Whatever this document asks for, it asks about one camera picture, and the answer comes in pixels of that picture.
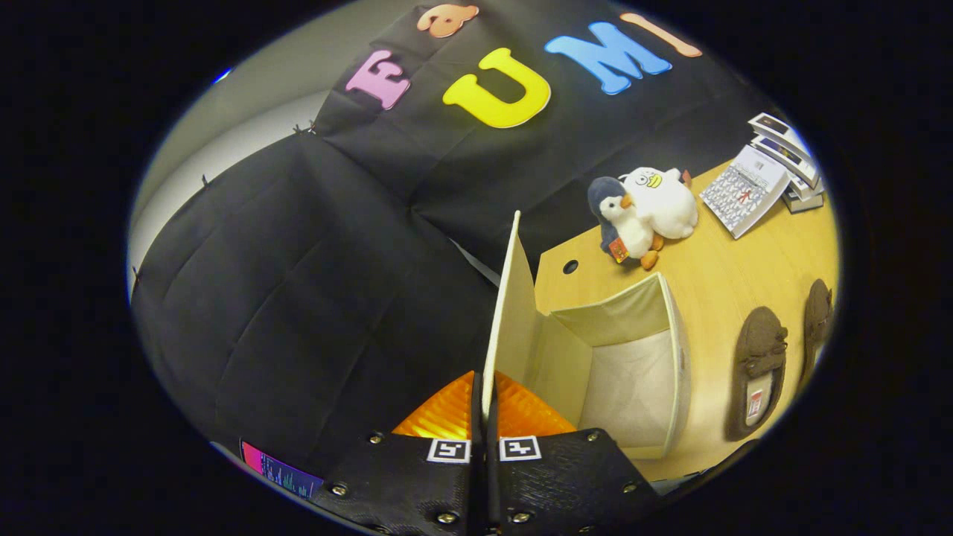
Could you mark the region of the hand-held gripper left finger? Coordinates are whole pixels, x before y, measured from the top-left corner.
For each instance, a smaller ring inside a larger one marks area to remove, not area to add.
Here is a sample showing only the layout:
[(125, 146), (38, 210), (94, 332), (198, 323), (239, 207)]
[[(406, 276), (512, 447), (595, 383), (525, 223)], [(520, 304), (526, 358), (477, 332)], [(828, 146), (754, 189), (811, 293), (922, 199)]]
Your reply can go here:
[(390, 431), (361, 435), (314, 502), (368, 532), (465, 535), (481, 472), (481, 376), (436, 390)]

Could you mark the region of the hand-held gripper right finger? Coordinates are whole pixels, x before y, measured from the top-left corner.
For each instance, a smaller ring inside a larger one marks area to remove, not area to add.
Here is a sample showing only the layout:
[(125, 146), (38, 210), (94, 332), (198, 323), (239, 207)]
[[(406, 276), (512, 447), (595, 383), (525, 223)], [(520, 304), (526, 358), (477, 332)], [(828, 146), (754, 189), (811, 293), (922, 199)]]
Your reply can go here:
[(485, 424), (489, 535), (623, 535), (660, 506), (606, 430), (574, 430), (499, 372)]

